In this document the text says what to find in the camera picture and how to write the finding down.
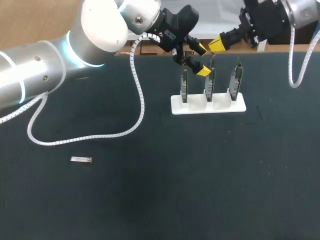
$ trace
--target coiled white cable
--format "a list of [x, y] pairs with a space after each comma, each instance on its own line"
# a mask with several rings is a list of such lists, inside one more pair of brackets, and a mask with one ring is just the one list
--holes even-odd
[[293, 63], [293, 55], [294, 55], [294, 45], [295, 45], [295, 28], [293, 26], [291, 26], [291, 39], [290, 39], [290, 51], [289, 51], [289, 84], [292, 88], [297, 88], [299, 87], [299, 85], [302, 83], [302, 80], [304, 78], [307, 66], [308, 66], [308, 62], [310, 60], [311, 54], [314, 51], [319, 39], [320, 39], [320, 31], [315, 35], [314, 39], [312, 40], [308, 51], [306, 52], [303, 64], [302, 64], [302, 68], [298, 77], [298, 80], [296, 81], [296, 83], [294, 83], [293, 81], [293, 77], [292, 77], [292, 63]]
[[38, 115], [40, 114], [40, 112], [42, 111], [42, 109], [44, 108], [47, 99], [48, 99], [48, 92], [45, 92], [39, 96], [37, 96], [36, 98], [34, 98], [32, 101], [30, 101], [29, 103], [27, 103], [26, 105], [20, 107], [17, 111], [0, 118], [0, 124], [4, 123], [20, 114], [22, 114], [24, 111], [26, 111], [27, 109], [29, 109], [30, 107], [32, 107], [34, 104], [36, 104], [39, 100], [42, 100], [40, 106], [37, 108], [37, 110], [35, 111], [35, 113], [33, 114], [28, 127], [27, 127], [27, 134], [28, 137], [30, 138], [30, 140], [32, 142], [34, 142], [35, 144], [38, 145], [42, 145], [42, 146], [57, 146], [57, 145], [63, 145], [63, 144], [68, 144], [68, 143], [74, 143], [74, 142], [79, 142], [79, 141], [85, 141], [85, 140], [90, 140], [90, 139], [109, 139], [109, 138], [118, 138], [118, 137], [122, 137], [125, 135], [128, 135], [130, 133], [132, 133], [134, 130], [136, 130], [138, 128], [138, 126], [141, 124], [144, 115], [145, 115], [145, 100], [144, 100], [144, 95], [139, 83], [139, 79], [137, 76], [137, 72], [136, 72], [136, 67], [135, 67], [135, 51], [136, 48], [138, 46], [138, 44], [143, 40], [143, 39], [153, 39], [155, 41], [157, 41], [158, 43], [160, 43], [160, 38], [157, 35], [151, 34], [151, 33], [144, 33], [142, 36], [140, 36], [132, 45], [131, 48], [131, 52], [130, 52], [130, 66], [131, 66], [131, 71], [132, 71], [132, 75], [139, 93], [139, 97], [140, 97], [140, 104], [141, 104], [141, 110], [140, 110], [140, 116], [139, 119], [137, 120], [136, 124], [130, 128], [127, 131], [124, 132], [120, 132], [120, 133], [116, 133], [116, 134], [108, 134], [108, 135], [90, 135], [90, 136], [82, 136], [82, 137], [76, 137], [76, 138], [72, 138], [72, 139], [68, 139], [68, 140], [60, 140], [60, 141], [54, 141], [54, 142], [43, 142], [43, 141], [39, 141], [36, 138], [34, 138], [34, 136], [32, 135], [32, 127], [33, 124], [35, 122], [35, 120], [37, 119]]

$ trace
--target black table surface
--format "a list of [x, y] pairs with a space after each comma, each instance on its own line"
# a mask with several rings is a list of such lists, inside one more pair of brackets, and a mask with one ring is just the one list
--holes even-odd
[[[226, 91], [237, 57], [217, 56], [215, 92]], [[295, 54], [295, 78], [303, 57]], [[130, 128], [139, 97], [129, 58], [115, 59], [50, 95], [34, 135], [51, 142]], [[181, 67], [143, 56], [135, 62], [146, 113], [130, 135], [35, 145], [26, 134], [35, 107], [0, 125], [0, 239], [320, 239], [320, 54], [298, 89], [288, 84], [288, 54], [240, 59], [245, 113], [172, 115]], [[190, 75], [190, 94], [203, 87]]]

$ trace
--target screw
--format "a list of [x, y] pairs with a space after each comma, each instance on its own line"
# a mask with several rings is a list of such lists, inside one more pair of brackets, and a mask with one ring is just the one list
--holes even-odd
[[140, 24], [142, 24], [144, 21], [142, 20], [141, 17], [137, 16], [136, 19], [135, 19], [135, 22], [136, 22], [136, 24], [140, 25]]

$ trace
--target white wall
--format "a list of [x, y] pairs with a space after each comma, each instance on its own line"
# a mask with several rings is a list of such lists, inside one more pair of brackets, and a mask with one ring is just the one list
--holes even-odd
[[161, 9], [168, 8], [174, 14], [185, 5], [193, 6], [200, 15], [199, 22], [190, 33], [198, 39], [214, 39], [218, 34], [230, 31], [239, 24], [243, 0], [161, 0]]

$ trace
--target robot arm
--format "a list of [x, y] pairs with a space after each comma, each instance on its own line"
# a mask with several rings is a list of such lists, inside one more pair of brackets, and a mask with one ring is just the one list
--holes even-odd
[[[158, 35], [161, 42], [156, 44], [167, 52], [188, 43], [203, 55], [204, 47], [189, 36], [199, 13], [189, 5], [178, 14], [160, 8], [161, 0], [80, 0], [66, 35], [0, 51], [0, 109], [52, 93], [69, 79], [90, 76], [92, 69], [114, 60], [128, 30]], [[184, 61], [182, 55], [176, 58], [179, 64]], [[188, 63], [194, 72], [210, 73], [200, 62]]]
[[209, 46], [213, 52], [228, 50], [242, 39], [254, 48], [289, 25], [299, 29], [320, 19], [319, 0], [243, 1], [245, 8], [240, 11], [239, 28], [223, 32], [212, 41]]

